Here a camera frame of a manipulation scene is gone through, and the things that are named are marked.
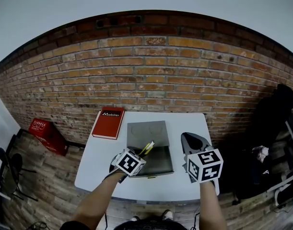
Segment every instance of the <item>red crate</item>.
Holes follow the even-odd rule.
[[[68,150],[67,142],[52,122],[35,118],[29,127],[29,132],[49,151],[65,156]]]

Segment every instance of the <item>cable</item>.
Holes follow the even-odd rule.
[[[45,222],[42,221],[37,221],[34,224],[32,224],[30,227],[26,228],[26,230],[34,230],[34,229],[48,229],[50,230],[50,228],[48,227],[48,225]]]
[[[197,213],[195,216],[194,216],[194,226],[190,229],[190,230],[196,230],[196,217],[198,216],[200,214],[200,212],[199,213]]]
[[[293,209],[293,206],[292,206],[292,208],[289,211],[284,210],[284,209],[283,210],[280,210],[280,211],[275,211],[275,209],[273,209],[272,211],[275,212],[275,213],[281,213],[281,212],[289,213],[292,209]]]

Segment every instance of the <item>red brick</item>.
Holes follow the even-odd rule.
[[[186,85],[177,85],[176,86],[176,91],[180,92],[192,92],[194,86],[186,86]]]
[[[64,63],[64,64],[60,64],[59,65],[59,69],[61,71],[64,71],[64,70],[72,70],[72,69],[79,69],[79,68],[83,68],[83,63],[80,62],[80,61],[69,62],[69,63]]]
[[[242,65],[242,66],[250,67],[252,61],[250,61],[250,60],[248,60],[248,59],[245,59],[245,58],[238,57],[238,62],[237,62],[237,63],[238,63],[239,65]]]
[[[54,43],[49,43],[49,44],[45,44],[43,46],[40,46],[36,49],[36,51],[38,52],[38,54],[41,54],[41,53],[53,50],[57,47],[58,47],[57,44],[54,42]]]
[[[196,69],[192,70],[192,69],[184,69],[184,68],[181,68],[179,69],[179,75],[181,76],[195,76],[196,75]]]
[[[256,34],[253,34],[248,31],[241,30],[241,29],[236,30],[236,36],[251,40],[251,41],[256,42],[258,44],[262,44],[262,42],[263,42],[263,38],[261,36],[258,36]]]
[[[89,79],[88,78],[64,79],[63,82],[65,85],[82,84],[82,83],[89,83]]]
[[[115,73],[123,75],[133,74],[133,67],[117,67],[115,68]]]
[[[197,93],[174,93],[169,92],[166,94],[167,98],[175,98],[175,99],[199,99],[200,94]]]
[[[122,91],[122,92],[110,92],[112,97],[139,97],[143,98],[146,96],[145,92],[133,92],[133,91]]]
[[[80,44],[81,50],[89,50],[89,49],[96,49],[98,48],[97,41],[88,41],[88,42],[83,42]]]
[[[93,85],[87,85],[87,90],[88,91],[108,91],[108,90],[117,90],[117,85],[116,84],[93,84]]]
[[[146,82],[165,82],[164,77],[161,76],[148,76]]]
[[[127,36],[130,34],[129,27],[111,28],[109,29],[110,36]]]
[[[213,101],[216,100],[216,95],[215,94],[203,94],[201,96],[201,100],[207,100],[207,101]]]
[[[137,66],[142,65],[142,58],[110,58],[105,59],[105,66]]]
[[[109,49],[94,49],[91,51],[83,51],[75,54],[77,60],[81,59],[92,59],[92,58],[103,58],[110,56]]]
[[[176,100],[176,101],[174,101],[174,104],[175,105],[190,105],[190,101],[179,101],[179,100]]]
[[[100,47],[122,47],[142,45],[141,37],[108,38],[99,41]]]
[[[73,91],[86,91],[86,88],[83,85],[73,86]]]
[[[38,76],[38,78],[39,78],[39,81],[45,81],[45,80],[47,80],[47,77],[45,75]]]
[[[201,29],[214,29],[214,22],[200,18],[185,17],[185,16],[170,16],[171,25],[190,26]]]
[[[42,69],[38,69],[38,70],[33,71],[34,76],[41,75],[41,74],[46,74],[46,73],[48,73],[47,68],[42,68]]]
[[[183,67],[197,67],[197,68],[207,68],[207,60],[199,59],[186,59],[186,58],[169,58],[169,66],[183,66]]]
[[[51,50],[43,53],[43,58],[44,58],[44,59],[53,58],[53,56],[54,56],[54,55],[53,55],[53,53],[52,53]]]
[[[103,67],[104,62],[101,59],[92,59],[84,61],[85,67]]]
[[[58,102],[78,102],[76,98],[58,98]]]
[[[53,58],[53,59],[41,61],[41,65],[43,67],[47,67],[47,66],[57,65],[57,64],[59,64],[61,62],[62,62],[61,57],[56,57],[56,58]]]
[[[145,38],[146,45],[165,45],[166,38],[165,37],[146,37]]]
[[[180,35],[194,38],[203,38],[203,32],[201,29],[182,27]]]
[[[177,56],[178,50],[175,48],[158,48],[158,47],[135,48],[135,55],[138,55],[138,56]]]
[[[63,62],[72,62],[72,61],[75,61],[75,60],[76,60],[75,54],[69,54],[69,55],[62,56],[62,61]]]
[[[268,72],[271,71],[271,67],[268,67],[268,66],[266,66],[264,64],[260,64],[260,63],[257,63],[257,62],[253,62],[252,67],[255,68],[255,69],[258,69],[258,70],[262,70],[262,71],[268,71]]]
[[[202,58],[231,62],[231,63],[236,61],[234,56],[230,56],[225,53],[213,52],[213,51],[203,51]]]
[[[234,55],[259,60],[259,54],[257,54],[256,52],[252,52],[252,51],[242,49],[242,48],[234,47],[234,48],[232,48],[231,53],[234,54]]]
[[[200,50],[196,49],[180,49],[180,56],[189,58],[199,58],[201,53]]]
[[[114,48],[112,49],[112,56],[131,56],[131,48]]]
[[[64,72],[64,76],[66,78],[80,77],[81,76],[81,72],[79,70],[76,70],[76,71],[67,71],[67,72]]]
[[[26,45],[26,46],[23,48],[23,50],[24,50],[24,52],[28,52],[29,50],[31,50],[31,49],[33,49],[33,48],[36,48],[36,47],[38,47],[38,46],[39,46],[39,42],[38,42],[38,41],[34,41],[34,42],[32,42],[32,43]]]
[[[73,91],[73,87],[71,86],[55,86],[53,87],[54,91]]]
[[[263,45],[268,49],[273,49],[275,44],[274,44],[274,42],[265,39],[263,41]]]
[[[32,64],[32,63],[35,63],[35,62],[38,62],[40,60],[43,60],[43,55],[40,54],[40,55],[37,55],[37,56],[34,56],[32,58],[29,58],[27,61],[28,61],[28,64]]]
[[[54,56],[61,56],[61,55],[66,55],[66,54],[77,52],[77,51],[80,51],[79,44],[69,45],[69,46],[54,49],[53,53],[54,53]]]
[[[54,92],[53,93],[49,93],[48,92],[48,93],[44,93],[43,96],[44,97],[59,97],[59,94],[58,93],[54,93]]]
[[[107,82],[142,82],[143,77],[136,76],[113,76],[113,77],[106,77]]]
[[[198,92],[198,93],[226,94],[227,89],[209,88],[209,87],[195,87],[194,91]]]
[[[122,104],[136,104],[136,99],[121,99]]]
[[[231,35],[235,34],[235,27],[228,24],[217,23],[217,30],[220,33],[231,34]]]
[[[172,112],[193,112],[196,111],[196,108],[193,106],[167,106],[165,107],[167,111]]]
[[[22,67],[22,72],[31,71],[33,69],[34,69],[33,65],[27,65],[25,67]]]
[[[180,47],[191,47],[191,48],[203,48],[211,49],[212,43],[199,39],[183,38],[183,37],[170,37],[169,45],[180,46]]]
[[[88,32],[93,30],[94,28],[95,28],[95,24],[93,22],[83,23],[83,24],[77,25],[77,32],[78,33]]]
[[[204,39],[206,40],[211,40],[211,41],[216,41],[216,42],[221,42],[229,45],[235,45],[239,46],[240,45],[240,39],[234,36],[229,36],[217,32],[209,32],[205,31],[204,32]]]
[[[207,86],[219,86],[221,84],[221,80],[218,79],[206,79]]]
[[[166,84],[139,84],[139,90],[161,90],[161,91],[173,91],[173,85]]]
[[[204,84],[204,79],[168,77],[167,82],[168,83],[182,83],[182,84],[203,85]]]
[[[74,34],[71,39],[73,43],[79,43],[82,41],[90,41],[95,40],[99,38],[105,38],[108,37],[108,30],[96,30],[96,31],[90,31],[88,33],[84,34]]]
[[[105,99],[105,98],[96,98],[96,99],[90,99],[91,103],[108,103],[108,104],[117,104],[120,102],[119,99],[116,98],[109,98],[109,99]]]
[[[216,78],[216,79],[230,79],[231,73],[222,71],[199,70],[199,77]]]
[[[145,24],[167,24],[167,16],[164,15],[145,15],[144,17]]]
[[[226,44],[214,43],[213,44],[213,50],[223,52],[223,53],[229,53],[230,50],[231,50],[231,47],[229,45],[226,45]]]
[[[141,21],[141,17],[138,15],[127,15],[127,16],[120,16],[117,18],[118,25],[132,25],[132,24],[139,24]]]
[[[174,75],[176,74],[175,68],[136,68],[136,73],[141,75],[147,74],[160,74],[160,75]]]
[[[151,104],[151,105],[170,105],[172,103],[171,100],[164,100],[164,99],[138,99],[139,104]]]
[[[248,40],[241,40],[240,47],[255,51],[256,44]]]
[[[211,62],[209,68],[216,70],[227,70],[227,64],[223,64],[221,62]]]
[[[160,57],[145,58],[145,64],[149,66],[164,66],[166,65],[166,59]]]
[[[132,35],[177,35],[177,28],[171,26],[133,26]]]
[[[135,84],[119,84],[118,85],[119,90],[134,90],[135,89]]]
[[[49,72],[59,71],[59,68],[58,68],[58,66],[51,66],[51,67],[48,67],[48,71]]]
[[[98,69],[88,69],[88,70],[80,70],[81,76],[92,76],[92,75],[112,75],[112,68],[98,68]]]
[[[58,47],[63,47],[71,44],[71,37],[66,36],[57,40]]]

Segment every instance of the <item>shoe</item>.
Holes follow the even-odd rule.
[[[134,216],[134,217],[132,217],[130,220],[131,220],[131,221],[137,221],[137,220],[140,220],[140,218],[137,217],[137,216]]]
[[[174,220],[174,214],[171,210],[167,209],[163,214],[162,214],[162,220]]]

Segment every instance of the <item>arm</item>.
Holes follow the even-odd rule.
[[[200,230],[226,230],[227,224],[222,214],[218,197],[212,182],[200,184]]]
[[[95,230],[108,208],[109,201],[118,181],[124,175],[124,173],[120,172],[104,179],[102,183],[80,203],[72,220],[79,221],[91,230]]]

